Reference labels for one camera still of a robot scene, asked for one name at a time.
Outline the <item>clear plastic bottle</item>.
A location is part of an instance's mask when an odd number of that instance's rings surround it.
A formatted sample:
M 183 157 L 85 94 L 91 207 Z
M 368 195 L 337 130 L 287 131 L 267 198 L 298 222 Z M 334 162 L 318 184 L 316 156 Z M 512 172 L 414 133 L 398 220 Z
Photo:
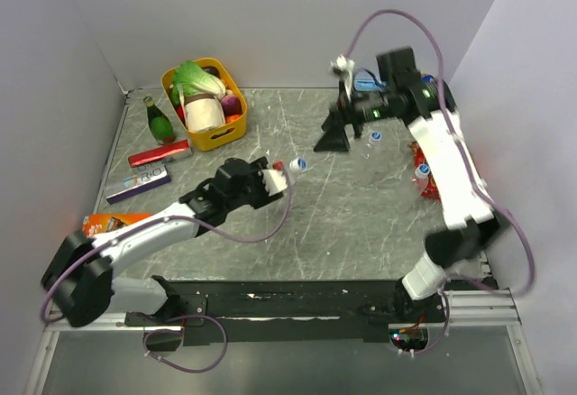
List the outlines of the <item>clear plastic bottle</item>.
M 385 149 L 383 135 L 381 142 L 369 142 L 371 132 L 374 131 L 369 131 L 360 151 L 362 159 L 359 183 L 365 188 L 391 188 L 396 175 L 395 162 Z
M 419 179 L 415 176 L 415 170 L 411 177 L 411 185 L 413 194 L 410 199 L 410 204 L 415 206 L 423 199 L 427 200 L 437 200 L 438 192 L 432 189 L 432 172 L 430 169 L 430 174 L 427 178 Z
M 286 169 L 290 184 L 294 186 L 303 174 L 307 172 L 308 164 L 304 158 L 297 157 L 288 163 Z

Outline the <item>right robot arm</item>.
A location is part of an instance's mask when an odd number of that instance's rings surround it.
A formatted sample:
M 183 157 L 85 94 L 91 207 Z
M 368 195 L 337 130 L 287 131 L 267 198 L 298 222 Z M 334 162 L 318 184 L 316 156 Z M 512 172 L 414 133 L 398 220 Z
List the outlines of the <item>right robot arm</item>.
M 425 80 L 409 47 L 381 53 L 377 62 L 385 89 L 375 102 L 354 89 L 351 59 L 340 56 L 332 62 L 339 78 L 338 97 L 329 108 L 314 150 L 348 152 L 347 126 L 359 140 L 366 124 L 398 119 L 424 154 L 432 170 L 445 227 L 426 236 L 423 255 L 402 278 L 402 293 L 394 299 L 396 315 L 411 322 L 425 312 L 425 299 L 435 294 L 449 269 L 484 251 L 508 222 L 488 201 L 447 84 L 441 78 Z

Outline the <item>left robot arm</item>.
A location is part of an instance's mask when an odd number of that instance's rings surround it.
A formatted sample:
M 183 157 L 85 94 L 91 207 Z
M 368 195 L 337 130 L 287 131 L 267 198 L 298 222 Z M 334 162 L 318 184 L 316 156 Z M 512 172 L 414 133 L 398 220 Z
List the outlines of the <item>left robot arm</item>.
M 159 276 L 137 280 L 121 274 L 156 252 L 209 231 L 240 242 L 241 237 L 221 229 L 227 216 L 239 207 L 259 209 L 290 198 L 291 190 L 280 162 L 228 159 L 214 177 L 155 215 L 92 237 L 80 231 L 69 234 L 41 278 L 45 301 L 75 328 L 106 312 L 139 313 L 167 325 L 185 309 L 171 284 Z

